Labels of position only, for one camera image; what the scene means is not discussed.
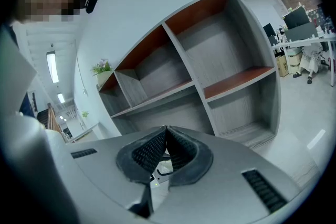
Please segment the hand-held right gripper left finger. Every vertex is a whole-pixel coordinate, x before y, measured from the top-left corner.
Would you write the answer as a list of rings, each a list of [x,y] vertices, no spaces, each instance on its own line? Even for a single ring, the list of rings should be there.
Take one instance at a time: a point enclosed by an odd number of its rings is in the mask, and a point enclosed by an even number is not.
[[[129,210],[143,218],[153,213],[151,177],[166,151],[166,126],[145,131],[145,136],[121,148],[116,164],[125,177],[144,188],[140,201]]]

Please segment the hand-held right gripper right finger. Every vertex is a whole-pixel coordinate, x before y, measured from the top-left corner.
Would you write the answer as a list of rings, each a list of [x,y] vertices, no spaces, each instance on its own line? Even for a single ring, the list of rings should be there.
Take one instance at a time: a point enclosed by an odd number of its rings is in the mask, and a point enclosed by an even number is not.
[[[198,182],[213,163],[213,152],[206,144],[173,126],[166,129],[166,149],[173,167],[169,187]]]

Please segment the grey shelf unit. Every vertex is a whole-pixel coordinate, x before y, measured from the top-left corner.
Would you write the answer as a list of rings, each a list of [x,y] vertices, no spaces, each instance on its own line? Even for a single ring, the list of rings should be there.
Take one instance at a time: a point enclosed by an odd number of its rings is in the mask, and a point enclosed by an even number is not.
[[[171,13],[98,92],[122,135],[173,125],[256,148],[279,128],[275,57],[243,0],[194,0]]]

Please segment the white power strip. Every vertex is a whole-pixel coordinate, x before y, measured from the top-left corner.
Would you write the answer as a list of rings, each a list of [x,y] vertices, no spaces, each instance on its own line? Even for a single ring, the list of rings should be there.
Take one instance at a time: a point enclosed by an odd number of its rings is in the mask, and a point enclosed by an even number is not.
[[[169,177],[173,174],[173,166],[170,159],[160,161],[155,168],[150,186],[151,188],[160,187],[160,185],[169,180]]]

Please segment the small green plant in vase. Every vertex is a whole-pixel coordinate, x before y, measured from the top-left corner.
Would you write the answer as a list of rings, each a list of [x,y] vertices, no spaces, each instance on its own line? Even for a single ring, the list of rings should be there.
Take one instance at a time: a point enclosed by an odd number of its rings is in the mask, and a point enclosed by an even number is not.
[[[88,128],[88,111],[82,111],[80,114],[82,127],[86,130]]]

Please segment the wooden staircase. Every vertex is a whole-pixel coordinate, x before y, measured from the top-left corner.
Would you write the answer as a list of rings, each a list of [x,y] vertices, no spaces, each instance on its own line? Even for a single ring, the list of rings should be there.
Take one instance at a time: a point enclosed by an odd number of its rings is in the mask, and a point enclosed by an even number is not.
[[[61,137],[63,138],[63,140],[65,141],[65,137],[62,134],[62,130],[61,130],[59,124],[56,121],[56,116],[55,116],[54,109],[53,109],[53,107],[51,106],[50,103],[48,103],[47,105],[48,105],[47,109],[45,109],[41,112],[38,112],[37,120],[42,125],[44,125],[45,129],[53,130],[53,131],[58,132],[61,135]]]

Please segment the pink flowers in cream pot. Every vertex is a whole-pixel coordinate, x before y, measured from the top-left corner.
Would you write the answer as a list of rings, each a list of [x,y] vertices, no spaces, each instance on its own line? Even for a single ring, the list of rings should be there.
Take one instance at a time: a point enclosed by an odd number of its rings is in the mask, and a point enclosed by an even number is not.
[[[102,59],[99,63],[92,66],[91,71],[93,75],[96,76],[97,85],[102,87],[113,73],[113,68],[107,59]]]

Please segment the cardboard box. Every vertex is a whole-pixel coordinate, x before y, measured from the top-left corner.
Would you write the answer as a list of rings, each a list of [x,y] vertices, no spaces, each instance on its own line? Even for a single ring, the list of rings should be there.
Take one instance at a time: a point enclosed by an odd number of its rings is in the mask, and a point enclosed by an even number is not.
[[[285,55],[276,57],[278,72],[281,77],[285,77],[289,74],[287,61]]]

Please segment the white storage bin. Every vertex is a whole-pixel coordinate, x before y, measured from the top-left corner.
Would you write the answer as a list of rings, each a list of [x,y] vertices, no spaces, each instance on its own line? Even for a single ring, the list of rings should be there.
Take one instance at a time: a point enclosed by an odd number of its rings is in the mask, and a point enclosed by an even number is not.
[[[298,71],[302,58],[302,51],[299,52],[287,52],[288,54],[288,66],[290,73],[294,74]]]

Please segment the black computer monitor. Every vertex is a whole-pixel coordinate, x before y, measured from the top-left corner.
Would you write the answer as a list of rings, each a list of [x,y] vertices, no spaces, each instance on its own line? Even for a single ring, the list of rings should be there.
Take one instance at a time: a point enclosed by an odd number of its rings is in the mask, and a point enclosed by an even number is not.
[[[275,33],[275,31],[274,31],[274,29],[273,29],[271,23],[266,24],[266,25],[263,27],[263,29],[264,29],[264,31],[265,31],[267,37],[271,37],[271,36],[275,37],[275,36],[276,36],[276,33]]]
[[[283,20],[288,30],[294,29],[302,25],[311,24],[311,21],[303,6],[300,6],[289,14],[285,15],[283,17]]]

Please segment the grey wall conduit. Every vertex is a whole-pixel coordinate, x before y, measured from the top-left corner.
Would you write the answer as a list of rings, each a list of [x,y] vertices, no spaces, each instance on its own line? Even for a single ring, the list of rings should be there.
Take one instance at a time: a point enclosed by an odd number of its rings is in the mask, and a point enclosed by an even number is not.
[[[87,91],[86,91],[86,88],[85,88],[85,85],[84,85],[84,82],[83,82],[83,79],[82,79],[82,74],[81,74],[81,70],[80,70],[80,66],[79,66],[79,60],[78,60],[78,48],[77,48],[77,41],[76,41],[76,40],[75,40],[74,45],[75,45],[75,51],[76,51],[77,68],[78,68],[79,77],[80,77],[81,84],[82,84],[82,93],[83,93],[83,95],[87,95]]]

